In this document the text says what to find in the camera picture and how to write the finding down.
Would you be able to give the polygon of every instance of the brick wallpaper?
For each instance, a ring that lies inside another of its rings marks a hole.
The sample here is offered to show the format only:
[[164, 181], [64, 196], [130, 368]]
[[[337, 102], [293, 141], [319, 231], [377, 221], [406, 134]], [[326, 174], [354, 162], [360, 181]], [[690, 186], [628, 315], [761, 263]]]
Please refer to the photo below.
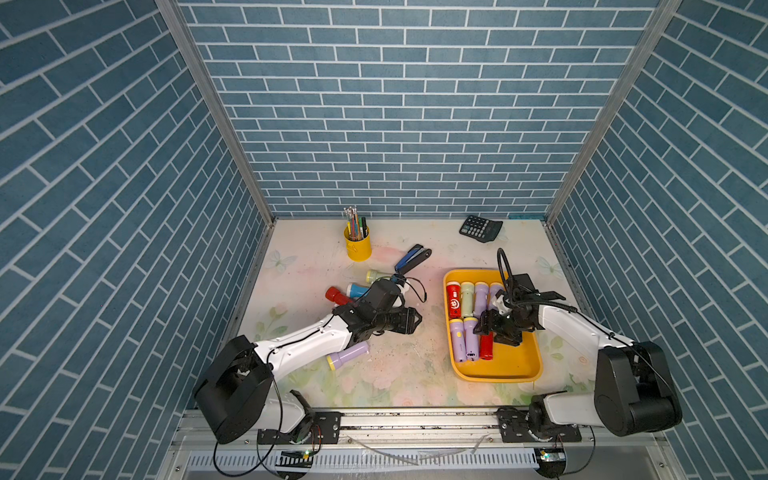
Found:
[[0, 478], [155, 475], [262, 229], [152, 0], [0, 2]]
[[684, 0], [555, 223], [598, 315], [666, 350], [689, 478], [766, 477], [767, 25]]
[[657, 0], [181, 4], [276, 214], [540, 217]]

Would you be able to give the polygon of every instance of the table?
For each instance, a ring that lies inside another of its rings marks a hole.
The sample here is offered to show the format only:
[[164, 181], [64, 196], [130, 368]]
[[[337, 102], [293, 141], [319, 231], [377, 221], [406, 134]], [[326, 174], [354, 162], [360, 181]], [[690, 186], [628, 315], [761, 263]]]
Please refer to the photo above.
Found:
[[315, 407], [527, 405], [536, 393], [594, 389], [594, 365], [559, 336], [536, 332], [544, 372], [536, 382], [479, 383], [461, 380], [449, 358], [442, 279], [457, 268], [497, 268], [504, 248], [513, 273], [528, 273], [541, 291], [555, 290], [575, 304], [543, 226], [535, 220], [505, 220], [496, 240], [479, 243], [458, 233], [462, 220], [370, 220], [373, 253], [356, 263], [346, 255], [339, 220], [278, 220], [266, 257], [243, 315], [239, 334], [251, 341], [270, 339], [308, 326], [327, 315], [329, 286], [365, 284], [366, 272], [392, 272], [416, 243], [432, 256], [409, 276], [425, 285], [427, 301], [413, 292], [423, 321], [411, 336], [385, 333], [369, 340], [371, 352], [331, 371], [325, 357], [279, 382], [280, 390], [299, 390]]

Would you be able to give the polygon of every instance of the yellow pencil cup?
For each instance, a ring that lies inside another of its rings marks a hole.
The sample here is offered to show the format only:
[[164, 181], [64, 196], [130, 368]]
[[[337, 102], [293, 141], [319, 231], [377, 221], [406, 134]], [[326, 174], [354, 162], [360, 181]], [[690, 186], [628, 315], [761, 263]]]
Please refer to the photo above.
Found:
[[366, 237], [362, 240], [349, 239], [349, 228], [344, 228], [344, 240], [346, 240], [346, 254], [356, 262], [364, 262], [371, 257], [371, 230], [366, 231]]

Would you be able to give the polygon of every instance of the calculator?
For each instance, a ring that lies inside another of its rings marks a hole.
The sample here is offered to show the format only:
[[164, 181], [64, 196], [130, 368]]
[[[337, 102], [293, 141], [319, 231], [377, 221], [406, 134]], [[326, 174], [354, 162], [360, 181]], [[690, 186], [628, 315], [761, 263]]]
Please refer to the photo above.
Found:
[[498, 232], [502, 229], [502, 223], [503, 222], [501, 221], [488, 220], [487, 218], [470, 215], [467, 217], [467, 220], [464, 220], [464, 224], [458, 232], [461, 235], [474, 238], [478, 242], [492, 242], [493, 240], [496, 240]]

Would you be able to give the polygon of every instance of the yellow tray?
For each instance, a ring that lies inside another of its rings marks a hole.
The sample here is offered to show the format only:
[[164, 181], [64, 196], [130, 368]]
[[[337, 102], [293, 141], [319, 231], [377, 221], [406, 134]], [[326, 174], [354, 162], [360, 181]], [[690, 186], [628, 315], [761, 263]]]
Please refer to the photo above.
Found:
[[451, 345], [451, 327], [448, 315], [448, 297], [445, 295], [445, 287], [448, 282], [501, 282], [502, 277], [498, 270], [451, 270], [442, 281], [442, 291], [445, 297], [445, 329], [448, 333], [449, 355], [451, 365], [456, 375], [469, 382], [496, 382], [518, 383], [533, 382], [544, 371], [541, 363], [541, 352], [538, 349], [538, 341], [533, 333], [523, 332], [523, 341], [520, 346], [493, 344], [493, 360], [477, 360], [476, 362], [456, 363], [453, 360], [453, 348]]

